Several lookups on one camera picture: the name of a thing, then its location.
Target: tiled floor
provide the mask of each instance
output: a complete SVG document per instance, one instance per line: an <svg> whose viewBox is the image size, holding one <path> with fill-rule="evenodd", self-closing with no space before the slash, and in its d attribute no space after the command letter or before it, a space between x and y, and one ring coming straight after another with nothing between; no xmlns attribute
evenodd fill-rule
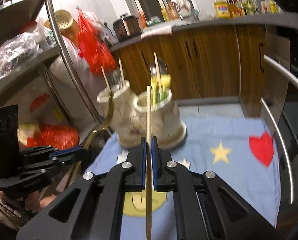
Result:
<svg viewBox="0 0 298 240"><path fill-rule="evenodd" d="M244 117L240 104L180 106L179 109L181 118L189 116Z"/></svg>

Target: blue tablecloth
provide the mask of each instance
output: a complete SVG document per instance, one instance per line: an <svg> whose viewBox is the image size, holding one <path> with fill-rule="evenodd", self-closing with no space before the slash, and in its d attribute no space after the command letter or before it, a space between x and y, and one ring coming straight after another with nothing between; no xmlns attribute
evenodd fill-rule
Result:
<svg viewBox="0 0 298 240"><path fill-rule="evenodd" d="M279 211L281 184L279 160L275 141L274 155L266 167L251 152L249 136L261 137L268 131L262 119L253 118L187 118L188 136L183 145L171 150L174 161L187 161L190 171L204 173L212 170L240 194L273 226ZM218 152L225 152L221 158ZM95 174L108 172L126 158L113 134L94 163L87 169ZM176 224L172 193L166 193L152 217L153 240L176 240ZM136 213L144 213L135 206ZM145 217L124 211L122 240L145 239Z"/></svg>

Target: wooden chopstick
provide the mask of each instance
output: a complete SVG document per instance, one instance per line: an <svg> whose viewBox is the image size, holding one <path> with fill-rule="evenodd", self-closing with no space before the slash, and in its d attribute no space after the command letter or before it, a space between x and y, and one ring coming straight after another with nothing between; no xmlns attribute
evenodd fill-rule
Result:
<svg viewBox="0 0 298 240"><path fill-rule="evenodd" d="M121 59L120 58L119 58L119 67L120 67L120 73L121 73L121 78L122 78L122 85L125 86L126 81L125 81L125 76L123 75L122 64L121 64Z"/></svg>
<svg viewBox="0 0 298 240"><path fill-rule="evenodd" d="M104 75L104 78L105 78L105 81L106 81L106 85L107 85L107 87L108 87L108 90L109 90L109 92L111 92L111 88L110 88L108 79L107 79L107 77L106 77L104 67L101 67L101 70L102 70L102 73L103 73L103 75Z"/></svg>
<svg viewBox="0 0 298 240"><path fill-rule="evenodd" d="M147 86L147 136L149 146L146 157L146 240L151 240L152 228L152 164L151 164L151 87Z"/></svg>
<svg viewBox="0 0 298 240"><path fill-rule="evenodd" d="M161 77L160 77L160 70L159 70L159 65L158 65L158 59L157 59L157 54L154 53L154 61L156 64L156 73L157 73L157 81L158 81L158 88L159 88L159 101L161 102L161 97L162 97L162 87L161 87Z"/></svg>

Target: metal screw cap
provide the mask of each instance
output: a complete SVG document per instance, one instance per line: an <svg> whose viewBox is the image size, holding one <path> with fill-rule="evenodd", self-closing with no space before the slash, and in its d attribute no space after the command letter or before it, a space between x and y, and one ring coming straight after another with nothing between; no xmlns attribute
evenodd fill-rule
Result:
<svg viewBox="0 0 298 240"><path fill-rule="evenodd" d="M82 176L85 180L89 180L93 178L93 173L92 172L85 172Z"/></svg>
<svg viewBox="0 0 298 240"><path fill-rule="evenodd" d="M132 164L130 162L124 162L121 164L121 166L124 168L124 169L127 169L127 168L130 168L132 166Z"/></svg>
<svg viewBox="0 0 298 240"><path fill-rule="evenodd" d="M213 171L207 171L206 172L206 177L208 179L213 179L216 176L216 174Z"/></svg>
<svg viewBox="0 0 298 240"><path fill-rule="evenodd" d="M168 161L168 162L167 162L167 166L168 166L169 168L174 168L175 166L177 166L177 163L174 162L174 161Z"/></svg>

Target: cabinet door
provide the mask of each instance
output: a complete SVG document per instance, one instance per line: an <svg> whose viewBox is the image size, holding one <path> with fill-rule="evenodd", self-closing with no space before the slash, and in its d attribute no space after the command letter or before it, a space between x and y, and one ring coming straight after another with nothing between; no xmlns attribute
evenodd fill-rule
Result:
<svg viewBox="0 0 298 240"><path fill-rule="evenodd" d="M125 79L129 80L131 89L137 95L146 91L147 86L150 85L149 68L143 57L143 51L146 49L143 46L142 41L113 52L118 67L120 57Z"/></svg>
<svg viewBox="0 0 298 240"><path fill-rule="evenodd" d="M200 97L239 95L239 51L234 26L210 26L189 36Z"/></svg>
<svg viewBox="0 0 298 240"><path fill-rule="evenodd" d="M246 117L259 117L264 93L264 26L237 25L236 33L240 51L242 110Z"/></svg>
<svg viewBox="0 0 298 240"><path fill-rule="evenodd" d="M147 40L153 53L162 58L171 75L171 91L174 99L199 98L198 77L192 60L188 33L178 32Z"/></svg>

